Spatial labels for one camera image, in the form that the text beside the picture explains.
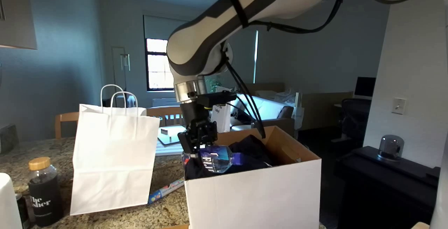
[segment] cardboard box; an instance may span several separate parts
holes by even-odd
[[[281,166],[185,182],[189,229],[319,228],[321,159],[278,127],[218,134],[260,138]]]

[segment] cabinet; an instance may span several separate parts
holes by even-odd
[[[29,0],[0,0],[0,47],[37,49]]]

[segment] light switch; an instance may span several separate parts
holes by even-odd
[[[405,114],[406,99],[394,98],[392,105],[392,113]]]

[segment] granite countertop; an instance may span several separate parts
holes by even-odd
[[[107,210],[105,212],[69,216],[72,193],[72,156],[75,138],[50,139],[20,143],[7,154],[0,155],[0,172],[13,180],[14,190],[24,196],[28,192],[28,162],[48,156],[57,168],[59,187],[64,202],[64,217],[45,228],[52,229],[159,229],[187,224],[188,210],[185,189],[179,188],[159,201],[144,206]],[[184,169],[180,156],[156,156],[150,192],[181,178]]]

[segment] couch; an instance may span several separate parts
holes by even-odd
[[[231,104],[240,109],[243,109],[245,113],[248,113],[248,111],[245,110],[244,107],[247,106],[247,108],[251,113],[251,116],[255,116],[252,113],[250,106],[247,104],[245,96],[242,94],[238,94],[238,97],[242,101],[236,99]],[[257,105],[261,120],[265,127],[278,126],[280,129],[284,130],[289,135],[291,136],[294,135],[294,119],[291,118],[294,110],[293,107],[285,105],[283,103],[275,102],[272,100],[266,100],[255,96],[253,96],[253,100]],[[236,114],[237,112],[238,109],[231,107],[230,113],[232,116],[230,117],[230,130],[240,131],[244,129],[253,128],[253,122],[251,124],[244,124],[240,120],[238,120],[238,117],[235,117],[235,115],[237,115]]]

